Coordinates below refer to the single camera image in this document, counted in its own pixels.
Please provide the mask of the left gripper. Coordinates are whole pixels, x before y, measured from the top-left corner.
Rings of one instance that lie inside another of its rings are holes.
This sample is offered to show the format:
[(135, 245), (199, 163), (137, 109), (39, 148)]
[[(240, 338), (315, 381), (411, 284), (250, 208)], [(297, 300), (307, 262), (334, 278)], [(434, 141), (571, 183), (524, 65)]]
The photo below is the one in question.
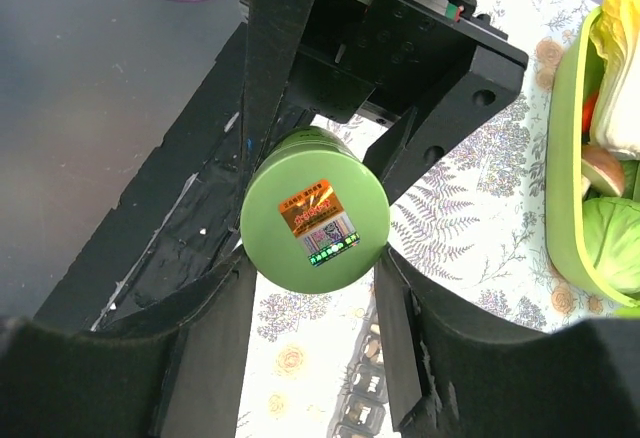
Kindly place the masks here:
[[(310, 122), (298, 106), (339, 123), (355, 114), (393, 123), (410, 107), (364, 158), (388, 201), (397, 201), (520, 94), (528, 57), (505, 57), (507, 34), (476, 7), (476, 0), (250, 0), (239, 191), (276, 141)], [(286, 86), (298, 106), (282, 101)]]

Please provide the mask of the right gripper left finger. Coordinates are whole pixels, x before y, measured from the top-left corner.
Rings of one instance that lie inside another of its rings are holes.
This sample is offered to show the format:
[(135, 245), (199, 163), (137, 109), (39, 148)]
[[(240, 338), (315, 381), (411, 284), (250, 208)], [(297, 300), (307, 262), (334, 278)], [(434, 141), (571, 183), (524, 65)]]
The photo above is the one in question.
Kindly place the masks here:
[(256, 270), (243, 248), (97, 332), (1, 321), (5, 437), (232, 437)]

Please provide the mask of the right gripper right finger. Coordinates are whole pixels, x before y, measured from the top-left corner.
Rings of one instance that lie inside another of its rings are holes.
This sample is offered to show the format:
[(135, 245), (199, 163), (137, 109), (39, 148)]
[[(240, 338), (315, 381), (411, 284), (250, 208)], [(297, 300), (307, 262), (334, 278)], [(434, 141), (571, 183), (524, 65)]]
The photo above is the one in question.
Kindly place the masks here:
[(386, 248), (374, 270), (392, 426), (405, 437), (635, 437), (639, 323), (546, 334), (498, 316)]

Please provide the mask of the grey weekly pill organizer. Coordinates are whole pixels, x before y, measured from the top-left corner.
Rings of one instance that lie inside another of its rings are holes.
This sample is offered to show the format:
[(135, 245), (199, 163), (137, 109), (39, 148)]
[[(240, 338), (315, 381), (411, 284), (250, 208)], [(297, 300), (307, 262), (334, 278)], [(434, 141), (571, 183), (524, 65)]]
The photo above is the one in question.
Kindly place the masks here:
[(378, 313), (371, 304), (344, 372), (327, 437), (376, 437), (388, 401)]

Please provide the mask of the green pill bottle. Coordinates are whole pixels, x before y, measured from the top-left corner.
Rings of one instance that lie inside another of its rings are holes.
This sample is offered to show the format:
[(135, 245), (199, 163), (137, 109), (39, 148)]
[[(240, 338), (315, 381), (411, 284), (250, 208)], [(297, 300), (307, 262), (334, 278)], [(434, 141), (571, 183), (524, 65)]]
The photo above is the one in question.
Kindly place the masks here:
[(336, 135), (316, 126), (277, 143), (251, 179), (240, 214), (242, 244), (258, 272), (305, 294), (360, 279), (390, 228), (382, 184)]

